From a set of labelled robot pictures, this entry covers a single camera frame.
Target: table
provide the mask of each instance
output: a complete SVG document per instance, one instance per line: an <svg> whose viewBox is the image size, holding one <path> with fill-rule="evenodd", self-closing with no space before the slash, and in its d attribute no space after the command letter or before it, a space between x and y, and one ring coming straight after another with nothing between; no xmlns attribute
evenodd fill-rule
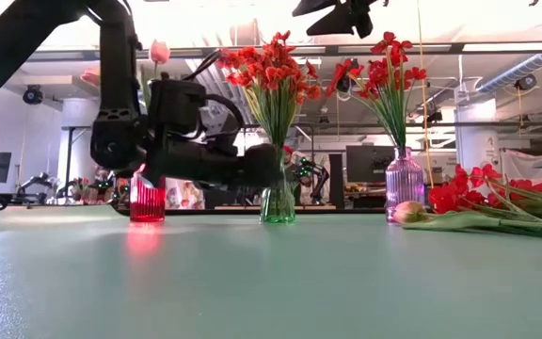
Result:
<svg viewBox="0 0 542 339"><path fill-rule="evenodd" d="M0 338L542 338L542 239L383 216L0 212Z"/></svg>

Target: tulip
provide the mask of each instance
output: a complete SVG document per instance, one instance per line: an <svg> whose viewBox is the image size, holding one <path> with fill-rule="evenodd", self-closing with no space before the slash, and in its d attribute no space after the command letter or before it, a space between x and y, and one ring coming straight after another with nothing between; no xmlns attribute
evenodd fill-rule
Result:
<svg viewBox="0 0 542 339"><path fill-rule="evenodd" d="M398 223L426 220L425 207L419 202L401 202L394 208L392 218Z"/></svg>
<svg viewBox="0 0 542 339"><path fill-rule="evenodd" d="M95 87L99 87L100 86L100 69L99 68L86 69L83 72L83 75L81 75L81 80Z"/></svg>
<svg viewBox="0 0 542 339"><path fill-rule="evenodd" d="M154 40L150 47L150 60L154 63L154 76L157 77L156 69L158 64L164 65L170 58L170 50L164 42Z"/></svg>

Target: flower bouquet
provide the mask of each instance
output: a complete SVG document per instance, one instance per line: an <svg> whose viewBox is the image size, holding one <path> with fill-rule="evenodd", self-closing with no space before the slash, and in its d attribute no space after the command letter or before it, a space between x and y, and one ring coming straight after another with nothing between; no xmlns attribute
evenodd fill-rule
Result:
<svg viewBox="0 0 542 339"><path fill-rule="evenodd" d="M301 70L290 55L295 48L286 44L289 36L289 31L276 34L263 46L262 53L253 47L237 53L223 51L218 61L219 67L234 71L227 81L244 89L252 115L276 148L276 163L281 171L283 143L299 107L305 98L314 100L321 95L319 86L309 84L309 80L317 79L314 67L307 62ZM261 222L294 221L294 194L284 175L263 192Z"/></svg>
<svg viewBox="0 0 542 339"><path fill-rule="evenodd" d="M486 186L484 196L474 188ZM397 206L395 219L406 229L431 231L491 231L542 237L542 184L530 180L507 181L492 166L461 166L455 178L430 191L435 213L426 213L417 202Z"/></svg>
<svg viewBox="0 0 542 339"><path fill-rule="evenodd" d="M384 33L384 39L371 49L372 54L382 55L382 59L370 61L366 73L363 73L365 66L354 67L351 59L336 65L326 93L326 96L333 93L339 81L346 76L352 79L359 89L351 97L375 113L394 145L394 161L386 169L386 215L389 222L393 221L392 214L399 203L424 202L423 171L413 161L411 150L406 146L407 103L411 87L415 81L425 78L425 70L405 68L405 50L411 47L410 41L400 42L393 33Z"/></svg>

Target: ceiling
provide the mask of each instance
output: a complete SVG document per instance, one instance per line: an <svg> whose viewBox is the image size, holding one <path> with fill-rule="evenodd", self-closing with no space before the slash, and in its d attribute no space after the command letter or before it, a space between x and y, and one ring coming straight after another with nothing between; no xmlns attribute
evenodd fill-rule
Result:
<svg viewBox="0 0 542 339"><path fill-rule="evenodd" d="M306 28L327 13L327 10L308 16L292 18L290 12L297 5L297 0L170 0L163 2L144 2L129 0L133 8L135 30L140 40L148 46L154 39L166 41L171 50L186 47L217 47L236 45L259 45L276 31L291 30L291 44L373 44L381 39L384 30L392 30L399 39L424 43L452 42L512 42L512 41L542 41L542 0L534 7L529 7L531 1L525 0L420 0L422 22L418 23L416 0L393 0L387 7L382 7L382 1L371 6L370 15L375 25L375 31L364 40L358 36L324 36L306 37ZM0 0L0 13L11 3L11 0ZM85 18L73 24L59 27L50 38L43 43L40 51L78 51L97 50L99 44L98 27ZM346 56L312 56L320 62L317 67L322 84L331 79L335 64ZM523 54L495 55L446 55L425 56L424 67L428 72L430 89L426 97L445 87L447 92L460 89L459 78L464 81L465 89L474 92L474 84L486 80L505 71L530 57ZM363 64L370 56L357 56ZM149 70L153 66L148 60L139 60ZM179 77L191 73L199 60L173 56L165 65L159 67L171 76ZM26 76L80 76L85 69L98 67L98 60L91 61L48 61L27 62L17 73L17 77ZM418 56L411 56L409 67L421 66ZM521 93L518 97L513 87L498 90L494 95L497 99L497 117L501 121L519 120L520 115L528 115L531 121L542 121L542 69L534 73L538 86L532 91ZM210 91L230 96L240 101L241 95L224 83L224 75L218 69L212 68L198 79ZM49 93L56 98L76 96L75 81L70 81L67 90L56 87L56 93ZM91 95L90 90L80 91L81 95ZM455 106L453 95L443 95L438 105L442 107ZM418 118L423 102L422 91L414 89L409 101L411 119L420 122ZM335 96L322 99L320 102L306 102L302 107L299 122L317 123L320 115L327 115L330 122L373 123L375 117L354 100L338 101ZM364 135L375 129L349 128L341 131L350 134ZM518 134L517 128L503 130L506 133ZM317 131L321 134L337 135L334 128ZM536 128L535 133L528 133L532 139L542 142L542 129Z"/></svg>

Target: wall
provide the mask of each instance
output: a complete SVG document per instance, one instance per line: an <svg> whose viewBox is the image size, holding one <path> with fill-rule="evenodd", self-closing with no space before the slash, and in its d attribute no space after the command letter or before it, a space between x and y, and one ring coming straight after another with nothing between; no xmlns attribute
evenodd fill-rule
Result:
<svg viewBox="0 0 542 339"><path fill-rule="evenodd" d="M57 176L61 118L61 112L50 106L27 105L20 95L0 89L0 152L12 153L8 180L0 184L0 193L15 192L18 181L42 171ZM28 189L28 193L41 191L38 187Z"/></svg>

